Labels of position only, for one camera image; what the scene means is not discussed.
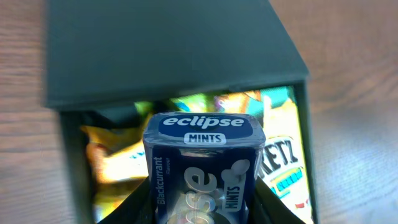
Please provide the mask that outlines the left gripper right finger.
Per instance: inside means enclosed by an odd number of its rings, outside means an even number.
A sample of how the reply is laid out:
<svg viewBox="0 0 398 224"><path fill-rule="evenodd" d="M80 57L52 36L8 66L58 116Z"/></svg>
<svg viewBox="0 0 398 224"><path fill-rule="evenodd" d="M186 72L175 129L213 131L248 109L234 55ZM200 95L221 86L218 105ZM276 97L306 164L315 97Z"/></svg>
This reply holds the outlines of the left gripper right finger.
<svg viewBox="0 0 398 224"><path fill-rule="evenodd" d="M256 180L251 205L251 223L304 224L261 179Z"/></svg>

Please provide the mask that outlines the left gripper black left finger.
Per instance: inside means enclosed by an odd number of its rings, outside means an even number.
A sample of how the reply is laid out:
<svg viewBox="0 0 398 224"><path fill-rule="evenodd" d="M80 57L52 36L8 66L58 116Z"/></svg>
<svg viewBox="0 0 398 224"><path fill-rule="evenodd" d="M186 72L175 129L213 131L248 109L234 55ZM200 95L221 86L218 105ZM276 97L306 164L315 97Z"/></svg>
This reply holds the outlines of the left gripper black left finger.
<svg viewBox="0 0 398 224"><path fill-rule="evenodd" d="M99 224L154 224L149 178Z"/></svg>

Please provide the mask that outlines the green Pretz snack box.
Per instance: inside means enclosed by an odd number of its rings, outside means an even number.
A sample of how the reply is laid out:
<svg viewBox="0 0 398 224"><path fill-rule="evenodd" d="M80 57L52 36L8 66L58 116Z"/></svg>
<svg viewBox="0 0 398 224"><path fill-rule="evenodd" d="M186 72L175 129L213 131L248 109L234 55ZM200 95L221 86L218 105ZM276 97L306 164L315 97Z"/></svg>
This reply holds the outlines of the green Pretz snack box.
<svg viewBox="0 0 398 224"><path fill-rule="evenodd" d="M313 223L294 88L282 86L215 97L219 113L254 116L266 137L259 176L304 223Z"/></svg>

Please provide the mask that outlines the small orange snack packet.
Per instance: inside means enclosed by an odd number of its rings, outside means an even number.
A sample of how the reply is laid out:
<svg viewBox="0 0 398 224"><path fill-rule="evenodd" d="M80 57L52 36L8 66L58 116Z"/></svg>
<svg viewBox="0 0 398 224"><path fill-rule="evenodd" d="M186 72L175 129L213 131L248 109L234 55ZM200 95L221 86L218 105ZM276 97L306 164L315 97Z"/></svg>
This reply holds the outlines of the small orange snack packet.
<svg viewBox="0 0 398 224"><path fill-rule="evenodd" d="M143 127L106 129L82 126L88 137L86 155L101 184L145 179L147 161L142 143Z"/></svg>

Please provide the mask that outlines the blue Eclipse gum pack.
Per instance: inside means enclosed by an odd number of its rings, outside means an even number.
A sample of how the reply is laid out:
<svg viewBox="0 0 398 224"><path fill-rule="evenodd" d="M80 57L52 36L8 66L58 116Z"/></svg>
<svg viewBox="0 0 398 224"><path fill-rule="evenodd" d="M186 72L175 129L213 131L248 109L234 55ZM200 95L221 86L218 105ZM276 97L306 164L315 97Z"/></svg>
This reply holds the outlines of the blue Eclipse gum pack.
<svg viewBox="0 0 398 224"><path fill-rule="evenodd" d="M155 114L143 135L157 223L246 223L266 137L248 114Z"/></svg>

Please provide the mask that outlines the black gift box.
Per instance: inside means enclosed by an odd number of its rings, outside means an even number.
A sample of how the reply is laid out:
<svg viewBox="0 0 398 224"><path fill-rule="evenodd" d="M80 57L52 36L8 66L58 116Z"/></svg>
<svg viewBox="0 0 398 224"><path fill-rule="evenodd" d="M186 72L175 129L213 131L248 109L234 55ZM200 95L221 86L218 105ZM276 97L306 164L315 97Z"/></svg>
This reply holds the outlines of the black gift box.
<svg viewBox="0 0 398 224"><path fill-rule="evenodd" d="M83 111L292 85L318 218L308 68L269 1L47 1L43 104L58 113L78 223L93 223Z"/></svg>

